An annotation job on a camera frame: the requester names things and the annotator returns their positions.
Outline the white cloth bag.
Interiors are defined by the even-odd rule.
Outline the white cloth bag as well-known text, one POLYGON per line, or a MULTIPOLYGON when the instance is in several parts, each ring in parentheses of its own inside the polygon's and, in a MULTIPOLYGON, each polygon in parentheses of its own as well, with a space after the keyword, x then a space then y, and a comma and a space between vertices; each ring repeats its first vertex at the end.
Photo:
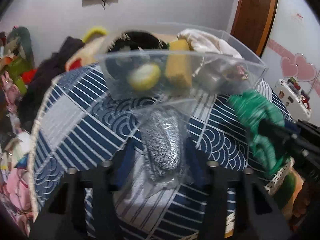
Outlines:
POLYGON ((184 29, 178 33, 177 38, 186 40, 189 46, 199 53, 217 53, 242 59, 241 54, 225 40, 205 31, 184 29))

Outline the white stickered suitcase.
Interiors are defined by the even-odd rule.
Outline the white stickered suitcase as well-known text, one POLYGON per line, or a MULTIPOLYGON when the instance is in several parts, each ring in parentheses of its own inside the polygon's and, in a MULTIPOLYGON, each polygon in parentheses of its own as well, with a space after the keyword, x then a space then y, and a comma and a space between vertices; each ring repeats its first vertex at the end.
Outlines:
POLYGON ((273 90, 294 120, 310 120, 312 111, 308 104, 303 102, 304 96, 296 90, 292 83, 279 79, 273 90))

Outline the beige patchwork blanket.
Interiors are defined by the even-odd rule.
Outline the beige patchwork blanket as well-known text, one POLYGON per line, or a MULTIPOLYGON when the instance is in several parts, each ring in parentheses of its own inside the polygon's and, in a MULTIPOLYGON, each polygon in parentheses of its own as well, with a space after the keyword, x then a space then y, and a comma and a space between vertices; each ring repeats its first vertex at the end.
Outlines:
POLYGON ((84 47, 79 49, 65 64, 65 71, 90 65, 99 61, 100 57, 106 54, 117 39, 117 34, 107 36, 93 36, 84 47))

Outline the green knitted cloth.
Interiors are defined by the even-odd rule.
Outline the green knitted cloth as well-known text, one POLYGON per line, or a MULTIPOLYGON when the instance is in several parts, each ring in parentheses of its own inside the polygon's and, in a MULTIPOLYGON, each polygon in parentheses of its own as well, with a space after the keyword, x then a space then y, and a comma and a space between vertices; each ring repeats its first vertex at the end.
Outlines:
POLYGON ((275 149, 270 139, 272 128, 264 127, 263 122, 284 128, 285 121, 281 111, 256 90, 231 95, 227 104, 246 130, 253 159, 263 167, 264 175, 271 177, 287 160, 287 154, 275 149))

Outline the yellow plush ball face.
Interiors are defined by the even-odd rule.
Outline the yellow plush ball face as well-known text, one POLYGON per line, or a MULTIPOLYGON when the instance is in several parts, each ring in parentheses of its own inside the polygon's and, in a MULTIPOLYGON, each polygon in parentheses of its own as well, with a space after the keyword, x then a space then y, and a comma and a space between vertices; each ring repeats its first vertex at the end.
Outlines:
POLYGON ((127 81, 135 91, 142 92, 157 85, 160 77, 159 66, 155 63, 146 63, 133 70, 127 76, 127 81))

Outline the brown wooden wardrobe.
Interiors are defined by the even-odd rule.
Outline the brown wooden wardrobe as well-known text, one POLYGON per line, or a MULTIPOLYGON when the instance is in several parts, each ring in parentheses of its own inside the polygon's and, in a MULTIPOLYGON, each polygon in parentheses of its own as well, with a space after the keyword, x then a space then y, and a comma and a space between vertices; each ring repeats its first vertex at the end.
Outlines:
POLYGON ((278 0, 239 0, 231 35, 261 56, 268 42, 278 0))

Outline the grey green neck pillow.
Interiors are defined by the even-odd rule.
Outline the grey green neck pillow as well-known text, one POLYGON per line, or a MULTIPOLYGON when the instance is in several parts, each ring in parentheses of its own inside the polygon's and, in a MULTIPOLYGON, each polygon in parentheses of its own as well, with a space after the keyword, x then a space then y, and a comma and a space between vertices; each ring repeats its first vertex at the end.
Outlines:
POLYGON ((14 27, 7 36, 4 54, 12 53, 27 61, 31 68, 35 67, 31 37, 26 27, 14 27))

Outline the bagged steel wool scrubber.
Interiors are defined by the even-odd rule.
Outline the bagged steel wool scrubber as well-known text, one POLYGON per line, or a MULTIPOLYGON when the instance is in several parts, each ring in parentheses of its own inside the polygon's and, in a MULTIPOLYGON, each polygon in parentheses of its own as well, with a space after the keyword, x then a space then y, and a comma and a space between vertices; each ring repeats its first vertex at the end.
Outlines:
POLYGON ((195 102, 192 98, 178 98, 133 112, 143 144, 145 198, 189 180, 185 152, 195 102))

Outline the black chain pattern pouch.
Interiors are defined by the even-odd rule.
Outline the black chain pattern pouch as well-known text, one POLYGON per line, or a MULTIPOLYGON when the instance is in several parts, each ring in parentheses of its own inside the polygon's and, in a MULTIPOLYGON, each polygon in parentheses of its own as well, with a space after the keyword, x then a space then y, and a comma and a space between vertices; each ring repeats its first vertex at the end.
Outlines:
POLYGON ((166 42, 146 31, 122 32, 107 52, 113 56, 105 60, 106 70, 117 83, 126 82, 129 85, 127 76, 139 66, 155 63, 161 69, 157 56, 150 53, 168 48, 166 42))

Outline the green cardboard box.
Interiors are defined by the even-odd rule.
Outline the green cardboard box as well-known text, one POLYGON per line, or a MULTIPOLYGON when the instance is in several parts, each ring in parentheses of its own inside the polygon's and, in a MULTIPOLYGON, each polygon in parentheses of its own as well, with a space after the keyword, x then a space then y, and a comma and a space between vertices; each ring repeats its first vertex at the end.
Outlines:
POLYGON ((27 88, 22 79, 22 74, 32 70, 30 62, 24 60, 20 56, 14 59, 6 68, 13 83, 18 87, 20 93, 24 95, 27 92, 27 88))

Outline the yellow foam tube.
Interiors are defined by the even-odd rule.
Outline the yellow foam tube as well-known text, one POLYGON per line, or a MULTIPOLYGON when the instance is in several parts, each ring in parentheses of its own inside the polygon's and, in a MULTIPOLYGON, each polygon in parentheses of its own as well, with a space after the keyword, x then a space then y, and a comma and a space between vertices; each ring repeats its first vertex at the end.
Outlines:
POLYGON ((102 26, 93 26, 88 29, 83 37, 81 38, 82 42, 87 43, 93 36, 107 36, 108 31, 102 26))

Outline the clear plastic bin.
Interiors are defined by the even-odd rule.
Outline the clear plastic bin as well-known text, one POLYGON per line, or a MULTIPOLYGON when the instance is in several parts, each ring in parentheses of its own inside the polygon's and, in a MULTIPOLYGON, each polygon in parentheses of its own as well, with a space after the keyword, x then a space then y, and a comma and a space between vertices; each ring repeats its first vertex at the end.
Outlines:
POLYGON ((241 94, 267 72, 266 64, 231 34, 180 23, 121 27, 104 39, 97 60, 116 100, 241 94))

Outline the floral fabric scrunchie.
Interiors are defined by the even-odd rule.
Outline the floral fabric scrunchie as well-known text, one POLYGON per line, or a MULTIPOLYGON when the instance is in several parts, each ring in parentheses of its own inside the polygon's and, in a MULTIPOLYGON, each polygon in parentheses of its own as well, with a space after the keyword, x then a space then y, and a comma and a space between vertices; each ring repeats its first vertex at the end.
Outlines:
POLYGON ((231 66, 225 71, 224 76, 227 80, 244 81, 248 79, 248 71, 241 65, 231 66))

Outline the pink plush toy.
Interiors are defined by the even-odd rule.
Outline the pink plush toy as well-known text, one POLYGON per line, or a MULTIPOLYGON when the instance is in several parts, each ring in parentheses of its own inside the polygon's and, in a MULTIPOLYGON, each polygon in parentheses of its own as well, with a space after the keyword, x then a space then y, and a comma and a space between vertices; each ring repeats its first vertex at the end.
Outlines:
POLYGON ((23 168, 13 168, 5 184, 5 192, 11 204, 23 213, 31 209, 29 172, 23 168))

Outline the black clothing pile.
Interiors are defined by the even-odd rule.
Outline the black clothing pile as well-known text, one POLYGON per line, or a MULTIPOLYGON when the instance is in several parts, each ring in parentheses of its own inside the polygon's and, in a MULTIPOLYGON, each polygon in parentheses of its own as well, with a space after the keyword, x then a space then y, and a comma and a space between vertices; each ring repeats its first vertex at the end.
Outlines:
POLYGON ((69 36, 59 51, 52 53, 50 58, 41 62, 17 107, 18 118, 23 130, 31 132, 44 94, 51 86, 52 79, 65 72, 66 62, 84 45, 80 39, 69 36))

